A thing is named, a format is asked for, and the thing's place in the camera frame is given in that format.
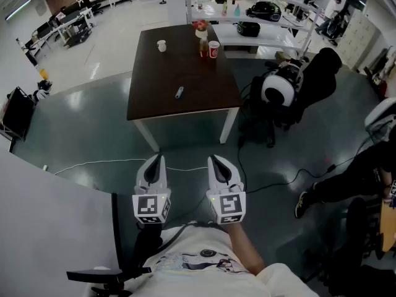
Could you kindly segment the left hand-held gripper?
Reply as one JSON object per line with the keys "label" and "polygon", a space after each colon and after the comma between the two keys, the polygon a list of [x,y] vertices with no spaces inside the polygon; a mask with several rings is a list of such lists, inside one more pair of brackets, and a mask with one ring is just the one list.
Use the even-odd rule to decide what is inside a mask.
{"label": "left hand-held gripper", "polygon": [[[148,189],[153,184],[155,189]],[[162,224],[171,207],[165,158],[156,154],[137,172],[137,186],[132,196],[134,216],[141,224]]]}

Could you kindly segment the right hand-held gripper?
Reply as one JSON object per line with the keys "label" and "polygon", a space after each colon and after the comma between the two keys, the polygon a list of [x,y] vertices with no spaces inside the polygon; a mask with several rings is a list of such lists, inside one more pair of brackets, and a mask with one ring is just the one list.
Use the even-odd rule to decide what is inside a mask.
{"label": "right hand-held gripper", "polygon": [[239,171],[226,158],[208,157],[209,190],[206,196],[219,225],[240,223],[246,214],[246,193]]}

